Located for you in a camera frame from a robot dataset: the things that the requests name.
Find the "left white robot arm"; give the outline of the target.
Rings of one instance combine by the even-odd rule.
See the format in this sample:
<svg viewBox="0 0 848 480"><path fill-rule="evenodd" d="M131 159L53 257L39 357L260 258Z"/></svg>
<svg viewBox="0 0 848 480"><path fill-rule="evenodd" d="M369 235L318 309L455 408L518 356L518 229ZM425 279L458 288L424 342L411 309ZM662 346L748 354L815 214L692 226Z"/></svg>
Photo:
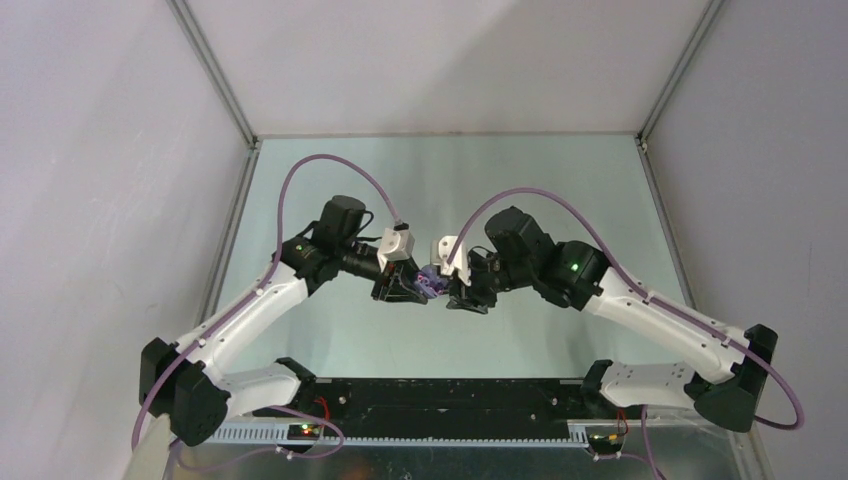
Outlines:
<svg viewBox="0 0 848 480"><path fill-rule="evenodd" d="M316 390L307 382L313 376L297 362L227 370L276 320L341 272L372 282L377 301L426 304L415 285L419 268L408 225L399 222L379 238L364 237L361 231L372 218L361 201L332 197L319 219L281 243L241 299L173 342L151 340L141 352L141 406L155 417L166 415L171 433L187 446L256 410L281 406L297 417L311 412Z"/></svg>

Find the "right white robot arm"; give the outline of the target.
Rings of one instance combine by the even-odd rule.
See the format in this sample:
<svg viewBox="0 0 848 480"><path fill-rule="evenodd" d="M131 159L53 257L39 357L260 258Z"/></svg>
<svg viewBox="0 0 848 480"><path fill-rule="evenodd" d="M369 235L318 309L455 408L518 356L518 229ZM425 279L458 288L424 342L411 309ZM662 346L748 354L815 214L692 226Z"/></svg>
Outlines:
<svg viewBox="0 0 848 480"><path fill-rule="evenodd" d="M449 308L485 314L499 294L531 288L552 305L613 321L680 356L669 364L595 361L580 387L588 414L606 418L618 408L660 406L693 410L725 430L751 429L778 340L774 330L761 324L741 330L628 281L601 250L553 241L516 207L494 215L485 233L494 249L484 255L455 236L432 244Z"/></svg>

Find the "purple earbud charging case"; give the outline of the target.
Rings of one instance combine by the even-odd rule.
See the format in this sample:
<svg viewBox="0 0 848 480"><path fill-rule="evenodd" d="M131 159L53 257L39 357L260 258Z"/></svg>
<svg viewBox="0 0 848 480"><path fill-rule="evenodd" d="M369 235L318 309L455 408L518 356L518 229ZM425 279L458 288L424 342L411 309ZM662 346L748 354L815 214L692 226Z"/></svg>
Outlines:
<svg viewBox="0 0 848 480"><path fill-rule="evenodd" d="M414 285L427 299L435 299L449 292L449 279L440 274L437 266L426 265L416 274Z"/></svg>

